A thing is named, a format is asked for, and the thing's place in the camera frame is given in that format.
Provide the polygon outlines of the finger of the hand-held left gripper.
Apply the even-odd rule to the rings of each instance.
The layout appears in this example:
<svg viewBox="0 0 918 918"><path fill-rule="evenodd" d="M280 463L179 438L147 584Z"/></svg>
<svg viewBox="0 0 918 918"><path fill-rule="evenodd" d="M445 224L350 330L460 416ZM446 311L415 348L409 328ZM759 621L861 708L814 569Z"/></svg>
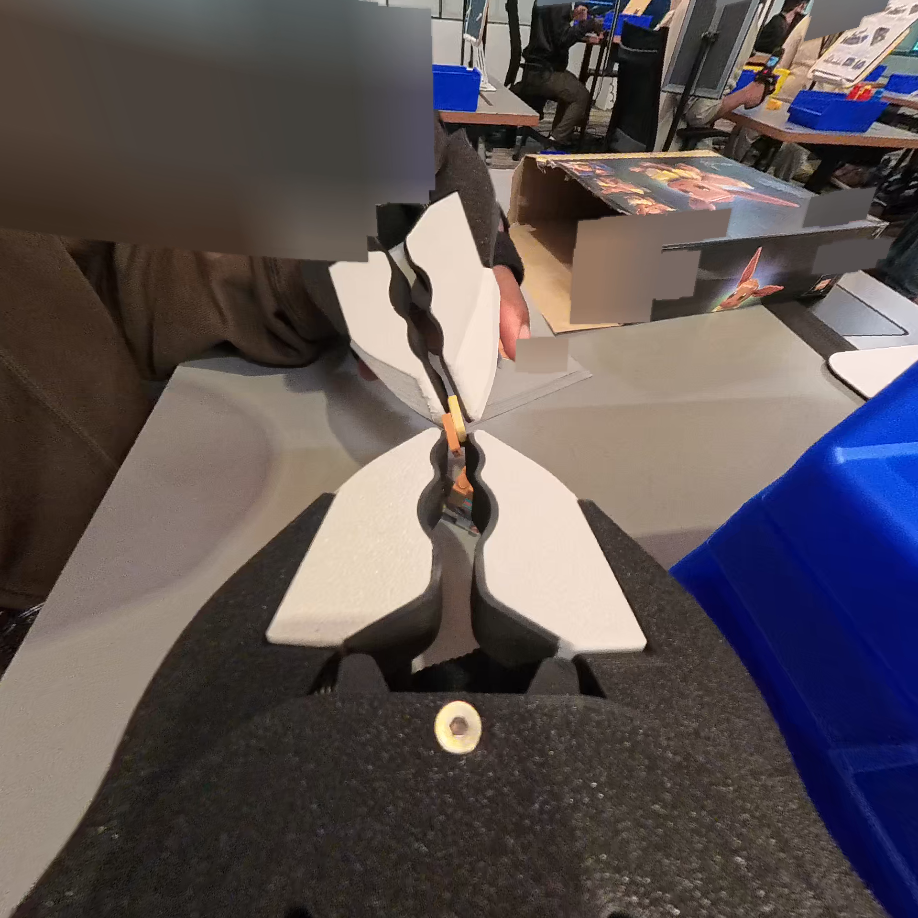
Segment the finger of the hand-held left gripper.
<svg viewBox="0 0 918 918"><path fill-rule="evenodd" d="M434 367L465 419L478 422L498 369L500 292L493 270L480 259L457 192L423 211L404 251L428 296L421 309L436 329Z"/></svg>
<svg viewBox="0 0 918 918"><path fill-rule="evenodd" d="M364 262L336 262L329 274L351 349L407 407L441 425L448 393L434 358L442 333L405 245L373 248Z"/></svg>

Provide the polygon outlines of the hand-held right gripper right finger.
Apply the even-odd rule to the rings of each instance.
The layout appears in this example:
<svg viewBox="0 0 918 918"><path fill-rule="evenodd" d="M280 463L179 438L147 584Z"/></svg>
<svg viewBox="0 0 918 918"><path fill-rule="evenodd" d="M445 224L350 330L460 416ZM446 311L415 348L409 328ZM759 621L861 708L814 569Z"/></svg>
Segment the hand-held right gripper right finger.
<svg viewBox="0 0 918 918"><path fill-rule="evenodd" d="M647 638L576 495L485 430L468 439L472 628L493 658L639 653Z"/></svg>

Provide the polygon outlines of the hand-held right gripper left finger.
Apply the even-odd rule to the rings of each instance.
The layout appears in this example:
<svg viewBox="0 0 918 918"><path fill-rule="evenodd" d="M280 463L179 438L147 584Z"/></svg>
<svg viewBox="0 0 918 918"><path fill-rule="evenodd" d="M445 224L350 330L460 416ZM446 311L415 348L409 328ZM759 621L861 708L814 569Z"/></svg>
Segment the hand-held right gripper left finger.
<svg viewBox="0 0 918 918"><path fill-rule="evenodd" d="M273 645L426 649L442 616L433 534L449 488L438 428L378 456L347 479L266 631Z"/></svg>

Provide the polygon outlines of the orange toy brick model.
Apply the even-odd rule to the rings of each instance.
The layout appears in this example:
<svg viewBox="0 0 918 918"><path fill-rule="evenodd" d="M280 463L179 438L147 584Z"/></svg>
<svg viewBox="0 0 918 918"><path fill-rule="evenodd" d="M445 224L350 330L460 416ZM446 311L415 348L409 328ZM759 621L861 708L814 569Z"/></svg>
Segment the orange toy brick model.
<svg viewBox="0 0 918 918"><path fill-rule="evenodd" d="M451 455L447 460L450 489L443 503L442 517L446 522L477 536L479 530L473 520L474 489L466 476L465 459L462 455Z"/></svg>

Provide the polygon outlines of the blue plastic bin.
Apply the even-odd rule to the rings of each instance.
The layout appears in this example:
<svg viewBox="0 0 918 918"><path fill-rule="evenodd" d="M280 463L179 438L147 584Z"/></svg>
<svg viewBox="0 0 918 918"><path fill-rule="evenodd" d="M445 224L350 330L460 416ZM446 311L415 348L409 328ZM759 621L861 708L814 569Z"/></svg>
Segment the blue plastic bin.
<svg viewBox="0 0 918 918"><path fill-rule="evenodd" d="M917 915L917 376L900 375L670 568L759 687L809 797Z"/></svg>

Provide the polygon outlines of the person's left forearm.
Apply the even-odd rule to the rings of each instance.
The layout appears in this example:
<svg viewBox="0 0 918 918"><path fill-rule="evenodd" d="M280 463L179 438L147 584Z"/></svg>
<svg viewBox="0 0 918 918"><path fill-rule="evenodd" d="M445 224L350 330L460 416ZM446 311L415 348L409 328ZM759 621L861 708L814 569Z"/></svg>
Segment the person's left forearm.
<svg viewBox="0 0 918 918"><path fill-rule="evenodd" d="M462 132L446 130L433 114L434 188L430 203L457 194L465 211L479 258L487 267L505 267L518 284L524 279L522 259L507 232L488 168Z"/></svg>

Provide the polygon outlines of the person's left hand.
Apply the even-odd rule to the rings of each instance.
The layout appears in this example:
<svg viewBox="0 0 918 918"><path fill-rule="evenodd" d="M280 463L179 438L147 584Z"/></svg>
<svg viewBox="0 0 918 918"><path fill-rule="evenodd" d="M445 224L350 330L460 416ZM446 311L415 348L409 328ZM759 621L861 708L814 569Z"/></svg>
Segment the person's left hand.
<svg viewBox="0 0 918 918"><path fill-rule="evenodd" d="M511 269L496 266L493 273L500 293L500 348L507 359L515 361L518 342L532 337L530 311L521 286Z"/></svg>

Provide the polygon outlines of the grey instruction booklet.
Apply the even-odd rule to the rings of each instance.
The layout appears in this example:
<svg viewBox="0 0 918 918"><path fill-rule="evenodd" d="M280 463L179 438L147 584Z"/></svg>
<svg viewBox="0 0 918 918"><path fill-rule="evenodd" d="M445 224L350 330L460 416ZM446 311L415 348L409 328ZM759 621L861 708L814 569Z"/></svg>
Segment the grey instruction booklet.
<svg viewBox="0 0 918 918"><path fill-rule="evenodd" d="M435 427L442 426L442 415L448 412L448 394L456 393L464 407L472 407L470 419L478 423L592 376L573 357L568 357L564 370L519 371L514 362L499 357L498 343L491 339L467 340L453 360L429 354L428 363L423 363L407 342L384 343L373 350L353 342L351 349L398 401ZM450 388L453 383L459 385L457 392Z"/></svg>

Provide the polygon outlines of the small blue parts tray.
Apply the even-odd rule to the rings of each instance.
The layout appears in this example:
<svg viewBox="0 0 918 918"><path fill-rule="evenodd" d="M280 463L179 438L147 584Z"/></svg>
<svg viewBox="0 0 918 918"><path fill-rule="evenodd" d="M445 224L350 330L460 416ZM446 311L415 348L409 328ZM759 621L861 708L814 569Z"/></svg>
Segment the small blue parts tray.
<svg viewBox="0 0 918 918"><path fill-rule="evenodd" d="M842 93L800 90L787 109L787 122L810 131L867 132L888 107L882 98L849 99Z"/></svg>
<svg viewBox="0 0 918 918"><path fill-rule="evenodd" d="M455 64L432 66L432 101L438 112L474 113L481 90L481 72Z"/></svg>

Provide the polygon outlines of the printed cardboard toy box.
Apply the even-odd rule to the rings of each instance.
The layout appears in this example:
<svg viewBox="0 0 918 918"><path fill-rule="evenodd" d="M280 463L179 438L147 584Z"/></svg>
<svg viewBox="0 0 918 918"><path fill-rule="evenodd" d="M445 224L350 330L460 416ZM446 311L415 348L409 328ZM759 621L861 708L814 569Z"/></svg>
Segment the printed cardboard toy box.
<svg viewBox="0 0 918 918"><path fill-rule="evenodd" d="M551 332L818 299L884 259L886 225L716 153L526 155L509 220Z"/></svg>

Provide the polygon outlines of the person's brown jacket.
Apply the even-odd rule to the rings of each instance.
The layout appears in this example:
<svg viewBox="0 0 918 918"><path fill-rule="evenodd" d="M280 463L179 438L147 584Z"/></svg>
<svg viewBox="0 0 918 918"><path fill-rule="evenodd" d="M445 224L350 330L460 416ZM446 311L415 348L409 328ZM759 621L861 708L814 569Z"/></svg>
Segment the person's brown jacket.
<svg viewBox="0 0 918 918"><path fill-rule="evenodd" d="M2 229L2 610L51 593L154 383L219 349L307 366L345 332L325 262Z"/></svg>

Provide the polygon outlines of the white instruction sheet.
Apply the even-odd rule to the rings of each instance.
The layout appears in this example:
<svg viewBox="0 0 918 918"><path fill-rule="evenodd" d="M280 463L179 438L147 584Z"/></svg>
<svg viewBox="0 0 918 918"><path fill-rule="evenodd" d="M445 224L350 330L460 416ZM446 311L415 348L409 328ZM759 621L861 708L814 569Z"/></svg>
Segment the white instruction sheet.
<svg viewBox="0 0 918 918"><path fill-rule="evenodd" d="M808 38L824 37L829 27L846 26L810 67L808 78L850 87L882 63L912 30L916 1L813 2Z"/></svg>

